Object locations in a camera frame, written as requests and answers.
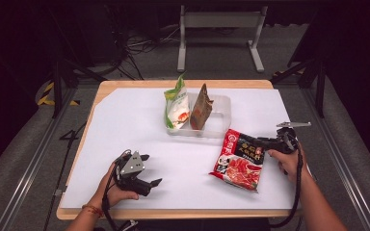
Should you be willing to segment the person's left hand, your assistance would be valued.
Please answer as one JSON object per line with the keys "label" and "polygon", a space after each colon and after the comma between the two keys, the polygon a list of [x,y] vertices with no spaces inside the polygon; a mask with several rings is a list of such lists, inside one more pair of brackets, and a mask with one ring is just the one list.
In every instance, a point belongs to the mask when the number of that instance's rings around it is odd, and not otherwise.
{"label": "person's left hand", "polygon": [[107,194],[109,205],[111,207],[117,205],[122,200],[139,199],[139,196],[135,192],[123,191],[118,188],[113,182],[109,183],[109,180],[113,180],[111,174],[113,173],[114,166],[114,164],[111,164],[106,174],[102,177],[97,190],[88,202],[89,205],[100,209],[102,206],[102,198],[104,194]]}

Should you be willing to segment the red and black food packet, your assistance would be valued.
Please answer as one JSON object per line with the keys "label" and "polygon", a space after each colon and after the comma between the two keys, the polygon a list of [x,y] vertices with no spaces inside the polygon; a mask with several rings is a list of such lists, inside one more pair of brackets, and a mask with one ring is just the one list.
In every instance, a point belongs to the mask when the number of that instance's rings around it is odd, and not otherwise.
{"label": "red and black food packet", "polygon": [[265,153],[253,142],[253,137],[228,129],[210,175],[235,187],[256,192]]}

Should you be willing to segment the grey metal stand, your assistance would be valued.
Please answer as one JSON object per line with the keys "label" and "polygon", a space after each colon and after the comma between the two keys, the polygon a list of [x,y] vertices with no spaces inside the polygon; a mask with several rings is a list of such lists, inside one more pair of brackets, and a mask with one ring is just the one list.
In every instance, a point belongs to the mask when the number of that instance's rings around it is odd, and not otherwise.
{"label": "grey metal stand", "polygon": [[253,28],[254,36],[247,42],[251,57],[259,73],[264,72],[264,65],[259,56],[257,45],[264,26],[268,7],[253,12],[187,12],[180,8],[177,71],[184,72],[186,64],[186,29],[187,28]]}

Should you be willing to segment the person's right hand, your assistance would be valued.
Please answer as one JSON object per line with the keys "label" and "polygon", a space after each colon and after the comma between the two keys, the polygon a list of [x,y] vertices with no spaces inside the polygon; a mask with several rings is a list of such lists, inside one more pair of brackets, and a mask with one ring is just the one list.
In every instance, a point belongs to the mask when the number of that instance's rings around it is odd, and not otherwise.
{"label": "person's right hand", "polygon": [[[284,171],[287,172],[288,180],[296,184],[297,175],[298,175],[297,166],[299,163],[299,150],[296,150],[295,152],[291,154],[284,154],[277,150],[270,149],[267,151],[267,153],[272,158],[278,161],[278,167],[282,173],[284,173]],[[302,153],[302,157],[303,157],[303,167],[301,170],[302,180],[308,177],[309,179],[311,179],[311,174],[306,168],[306,159],[303,153]]]}

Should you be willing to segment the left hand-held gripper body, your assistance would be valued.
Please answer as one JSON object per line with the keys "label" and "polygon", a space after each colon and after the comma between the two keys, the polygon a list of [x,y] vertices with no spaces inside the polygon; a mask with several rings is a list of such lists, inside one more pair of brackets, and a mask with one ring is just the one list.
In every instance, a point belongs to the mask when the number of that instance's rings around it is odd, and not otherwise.
{"label": "left hand-held gripper body", "polygon": [[124,151],[115,160],[116,169],[113,178],[120,189],[147,196],[151,191],[150,183],[138,178],[138,175],[145,170],[140,155],[138,151],[134,153],[130,149]]}

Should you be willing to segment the white paper sheet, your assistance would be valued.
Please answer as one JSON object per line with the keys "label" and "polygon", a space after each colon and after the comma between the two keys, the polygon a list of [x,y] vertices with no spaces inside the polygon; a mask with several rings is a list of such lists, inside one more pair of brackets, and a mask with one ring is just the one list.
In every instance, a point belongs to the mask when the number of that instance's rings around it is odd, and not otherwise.
{"label": "white paper sheet", "polygon": [[118,89],[98,103],[82,149],[67,183],[61,206],[79,208],[95,192],[110,164],[126,149],[148,155],[141,179],[159,180],[139,200],[125,200],[124,209],[289,209],[294,186],[266,157],[258,189],[234,187],[212,175],[221,153],[221,139],[171,136],[164,121],[160,89]]}

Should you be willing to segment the clear plastic container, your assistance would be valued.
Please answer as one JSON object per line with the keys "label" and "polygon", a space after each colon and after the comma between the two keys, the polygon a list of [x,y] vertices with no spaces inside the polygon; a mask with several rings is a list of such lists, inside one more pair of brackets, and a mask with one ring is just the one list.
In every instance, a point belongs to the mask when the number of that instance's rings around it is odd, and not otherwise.
{"label": "clear plastic container", "polygon": [[167,127],[170,136],[221,139],[231,124],[231,100],[228,96],[208,94],[213,100],[212,111],[201,130],[194,130],[189,121],[180,129]]}

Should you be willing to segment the black tripod stand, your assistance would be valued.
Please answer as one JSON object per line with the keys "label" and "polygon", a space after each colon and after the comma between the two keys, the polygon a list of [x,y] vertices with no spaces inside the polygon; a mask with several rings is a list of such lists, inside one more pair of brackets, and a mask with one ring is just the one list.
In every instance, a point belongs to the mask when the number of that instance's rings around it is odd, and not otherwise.
{"label": "black tripod stand", "polygon": [[54,102],[55,102],[55,109],[53,113],[53,118],[56,118],[63,106],[65,105],[64,97],[62,94],[62,83],[65,83],[68,88],[75,89],[78,84],[78,77],[77,74],[74,72],[74,69],[82,72],[83,74],[87,75],[89,78],[94,79],[98,82],[105,81],[105,78],[94,73],[93,71],[75,63],[69,61],[67,59],[58,59],[52,65],[53,69],[53,77],[52,80],[54,82]]}
{"label": "black tripod stand", "polygon": [[303,74],[299,78],[298,85],[301,89],[308,89],[314,80],[317,80],[316,84],[316,96],[315,96],[315,108],[319,117],[324,118],[324,92],[326,83],[326,67],[324,62],[319,59],[311,59],[301,63],[298,63],[285,71],[277,71],[273,74],[270,82],[274,85],[281,80],[293,75],[300,70]]}

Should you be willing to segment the green and white food packet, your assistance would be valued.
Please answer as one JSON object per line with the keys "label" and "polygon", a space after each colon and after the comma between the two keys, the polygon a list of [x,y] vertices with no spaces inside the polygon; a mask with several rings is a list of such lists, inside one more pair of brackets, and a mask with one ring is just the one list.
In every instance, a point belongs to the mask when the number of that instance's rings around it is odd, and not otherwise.
{"label": "green and white food packet", "polygon": [[188,91],[181,74],[171,90],[166,90],[165,123],[168,128],[180,129],[190,116]]}

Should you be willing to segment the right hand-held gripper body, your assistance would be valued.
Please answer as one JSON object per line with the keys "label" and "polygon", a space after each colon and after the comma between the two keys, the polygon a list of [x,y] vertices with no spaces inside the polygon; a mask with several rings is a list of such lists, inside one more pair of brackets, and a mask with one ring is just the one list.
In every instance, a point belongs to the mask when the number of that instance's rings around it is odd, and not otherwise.
{"label": "right hand-held gripper body", "polygon": [[268,149],[274,149],[284,154],[291,154],[299,149],[299,142],[295,128],[310,126],[310,122],[284,121],[277,125],[277,137],[268,145]]}

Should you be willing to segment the gold food packet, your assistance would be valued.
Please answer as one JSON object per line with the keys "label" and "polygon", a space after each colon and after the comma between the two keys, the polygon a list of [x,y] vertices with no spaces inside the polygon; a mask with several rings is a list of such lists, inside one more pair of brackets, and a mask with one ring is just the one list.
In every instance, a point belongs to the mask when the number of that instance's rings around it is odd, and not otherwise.
{"label": "gold food packet", "polygon": [[212,112],[213,100],[211,100],[207,93],[207,87],[202,85],[197,101],[191,113],[190,123],[194,130],[201,130]]}

